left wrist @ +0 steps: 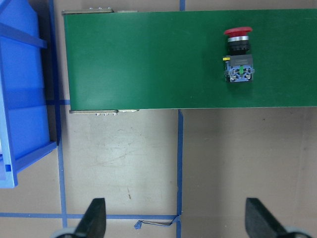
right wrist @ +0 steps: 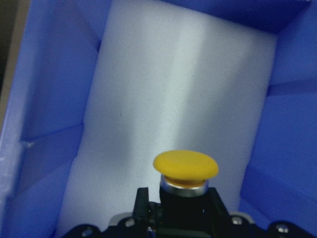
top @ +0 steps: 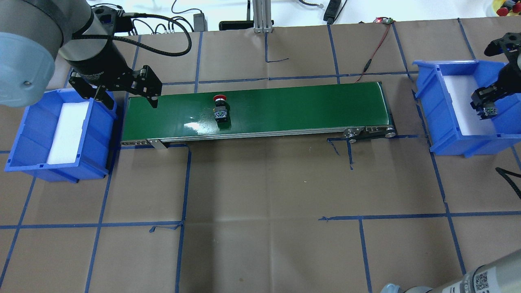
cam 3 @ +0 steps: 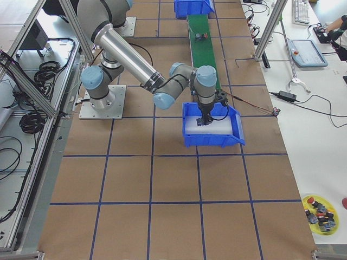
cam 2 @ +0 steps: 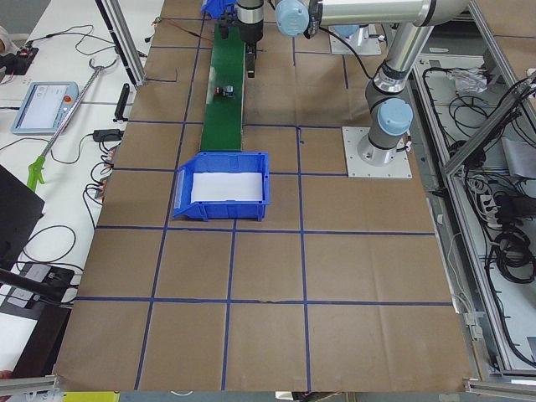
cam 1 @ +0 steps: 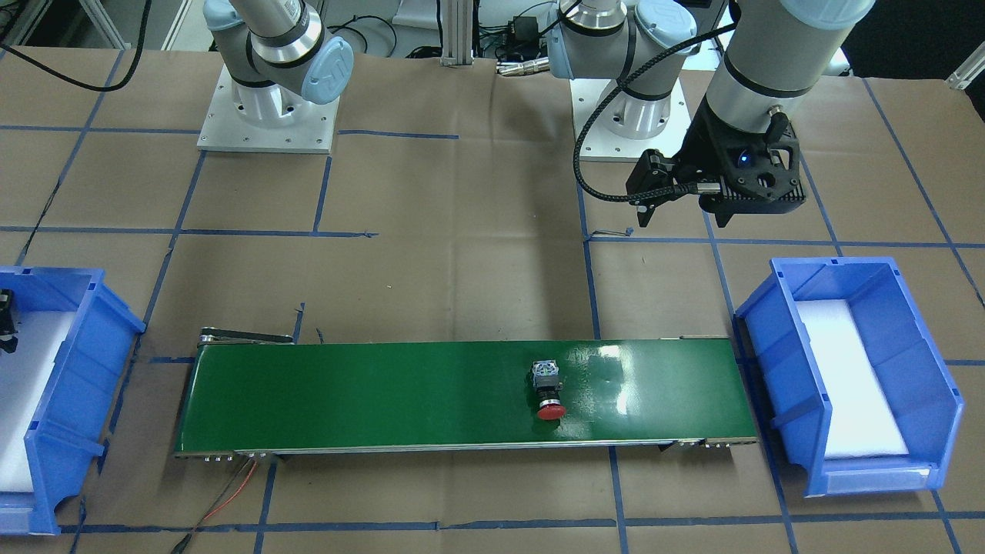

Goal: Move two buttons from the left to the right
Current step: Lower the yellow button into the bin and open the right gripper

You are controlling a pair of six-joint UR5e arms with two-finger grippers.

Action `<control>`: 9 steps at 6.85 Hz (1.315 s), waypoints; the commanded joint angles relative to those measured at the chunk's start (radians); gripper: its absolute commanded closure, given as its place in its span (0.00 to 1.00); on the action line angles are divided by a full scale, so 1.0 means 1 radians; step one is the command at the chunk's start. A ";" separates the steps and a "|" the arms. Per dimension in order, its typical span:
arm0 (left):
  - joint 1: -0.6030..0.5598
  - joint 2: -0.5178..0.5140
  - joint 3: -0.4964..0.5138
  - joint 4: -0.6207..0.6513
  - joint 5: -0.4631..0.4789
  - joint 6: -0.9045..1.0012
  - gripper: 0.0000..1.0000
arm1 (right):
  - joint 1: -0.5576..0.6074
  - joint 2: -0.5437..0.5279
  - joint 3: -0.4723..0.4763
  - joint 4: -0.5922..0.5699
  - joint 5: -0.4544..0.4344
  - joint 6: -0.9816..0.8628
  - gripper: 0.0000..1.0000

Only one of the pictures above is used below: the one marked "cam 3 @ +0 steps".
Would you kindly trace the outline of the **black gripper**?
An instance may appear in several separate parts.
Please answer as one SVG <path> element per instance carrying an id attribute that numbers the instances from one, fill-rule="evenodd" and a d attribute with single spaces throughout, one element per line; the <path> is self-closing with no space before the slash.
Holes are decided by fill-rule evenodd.
<path id="1" fill-rule="evenodd" d="M 198 108 L 202 113 L 202 117 L 198 118 L 197 121 L 222 121 L 228 116 L 228 111 L 221 119 L 214 119 L 211 116 L 211 111 L 214 108 L 215 103 L 221 103 L 222 106 L 228 109 L 227 93 L 224 90 L 217 90 L 215 94 L 210 97 L 202 97 L 201 95 L 197 95 L 197 98 Z"/>

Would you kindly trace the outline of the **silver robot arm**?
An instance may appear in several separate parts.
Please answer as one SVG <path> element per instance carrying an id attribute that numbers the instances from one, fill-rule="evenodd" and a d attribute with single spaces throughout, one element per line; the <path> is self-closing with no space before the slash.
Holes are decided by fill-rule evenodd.
<path id="1" fill-rule="evenodd" d="M 197 96 L 201 118 L 199 126 L 214 121 L 211 111 L 216 103 L 228 107 L 226 92 L 216 90 L 217 73 L 214 67 L 194 68 L 184 63 L 171 66 L 168 79 L 154 69 L 118 32 L 126 22 L 126 13 L 132 8 L 132 1 L 79 1 L 77 18 L 85 35 L 101 46 L 106 56 L 99 68 L 100 76 L 110 74 L 116 63 L 128 70 L 145 90 L 152 93 L 156 107 L 169 109 L 184 91 L 190 87 Z"/>

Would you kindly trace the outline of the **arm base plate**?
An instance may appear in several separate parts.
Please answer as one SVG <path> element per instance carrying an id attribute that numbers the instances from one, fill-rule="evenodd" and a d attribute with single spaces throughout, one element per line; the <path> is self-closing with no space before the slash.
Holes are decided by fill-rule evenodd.
<path id="1" fill-rule="evenodd" d="M 126 17 L 122 27 L 116 28 L 116 32 L 124 38 L 134 37 L 136 17 Z"/>
<path id="2" fill-rule="evenodd" d="M 81 120 L 121 120 L 123 117 L 124 101 L 126 96 L 125 85 L 109 85 L 108 95 L 100 100 L 90 97 L 85 92 L 84 101 L 80 108 L 79 119 Z"/>

